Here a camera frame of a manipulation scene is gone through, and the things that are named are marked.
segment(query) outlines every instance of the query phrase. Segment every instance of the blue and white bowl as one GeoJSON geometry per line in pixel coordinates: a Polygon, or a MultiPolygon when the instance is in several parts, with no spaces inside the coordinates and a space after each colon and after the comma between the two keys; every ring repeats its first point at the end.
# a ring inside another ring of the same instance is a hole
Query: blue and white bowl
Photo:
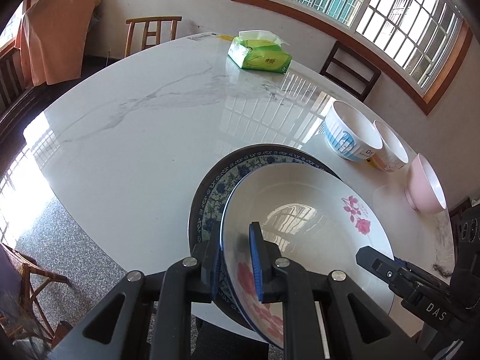
{"type": "Polygon", "coordinates": [[[383,146],[373,124],[350,104],[335,100],[325,118],[327,142],[340,157],[363,161],[383,146]]]}

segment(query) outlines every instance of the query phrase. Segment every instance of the pink flower bowl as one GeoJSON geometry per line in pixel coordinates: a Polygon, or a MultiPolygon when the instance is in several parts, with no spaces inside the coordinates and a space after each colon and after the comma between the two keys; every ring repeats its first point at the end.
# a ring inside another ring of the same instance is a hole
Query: pink flower bowl
{"type": "Polygon", "coordinates": [[[440,181],[421,154],[412,161],[407,173],[405,196],[414,210],[425,214],[438,214],[447,208],[440,181]]]}

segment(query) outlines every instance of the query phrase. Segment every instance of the metal screw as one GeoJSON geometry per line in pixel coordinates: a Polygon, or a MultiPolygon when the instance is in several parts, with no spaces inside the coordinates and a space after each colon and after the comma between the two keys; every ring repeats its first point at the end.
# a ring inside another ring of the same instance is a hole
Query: metal screw
{"type": "Polygon", "coordinates": [[[280,258],[275,260],[275,265],[278,268],[285,268],[285,267],[288,267],[290,265],[290,260],[286,259],[285,257],[280,257],[280,258]]]}
{"type": "Polygon", "coordinates": [[[187,257],[182,261],[183,266],[196,266],[197,259],[195,257],[187,257]]]}
{"type": "Polygon", "coordinates": [[[347,274],[344,271],[333,271],[332,279],[335,281],[344,281],[347,278],[347,274]]]}
{"type": "Polygon", "coordinates": [[[130,271],[127,273],[127,280],[128,281],[138,281],[142,278],[142,272],[140,271],[130,271]]]}

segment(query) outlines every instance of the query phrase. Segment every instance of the window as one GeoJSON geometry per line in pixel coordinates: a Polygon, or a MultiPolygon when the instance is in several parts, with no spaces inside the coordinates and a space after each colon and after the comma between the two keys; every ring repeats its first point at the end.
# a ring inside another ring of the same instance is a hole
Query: window
{"type": "Polygon", "coordinates": [[[405,80],[419,93],[426,93],[439,73],[462,23],[450,0],[272,1],[309,9],[311,15],[333,22],[377,50],[390,65],[400,67],[405,80]]]}
{"type": "Polygon", "coordinates": [[[0,48],[6,45],[10,40],[17,36],[18,26],[20,25],[20,20],[23,15],[23,2],[18,6],[17,10],[10,18],[7,23],[7,26],[0,34],[0,48]]]}

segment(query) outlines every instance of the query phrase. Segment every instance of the pink rose pattern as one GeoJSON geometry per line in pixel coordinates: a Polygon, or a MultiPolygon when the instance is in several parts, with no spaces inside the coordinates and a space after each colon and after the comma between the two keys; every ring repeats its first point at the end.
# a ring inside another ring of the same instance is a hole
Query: pink rose pattern
{"type": "Polygon", "coordinates": [[[250,311],[254,311],[259,319],[265,321],[267,332],[272,335],[272,337],[283,340],[283,319],[270,312],[270,304],[262,304],[258,301],[255,291],[254,274],[250,270],[250,267],[246,263],[240,262],[237,265],[237,269],[238,282],[245,293],[253,298],[252,302],[248,302],[248,305],[251,307],[250,311]]]}
{"type": "Polygon", "coordinates": [[[363,235],[370,233],[370,221],[363,219],[360,216],[362,213],[358,207],[359,200],[353,196],[349,196],[348,199],[342,198],[342,202],[345,204],[343,209],[350,213],[350,221],[352,223],[354,223],[355,220],[357,221],[355,227],[358,232],[363,235]]]}

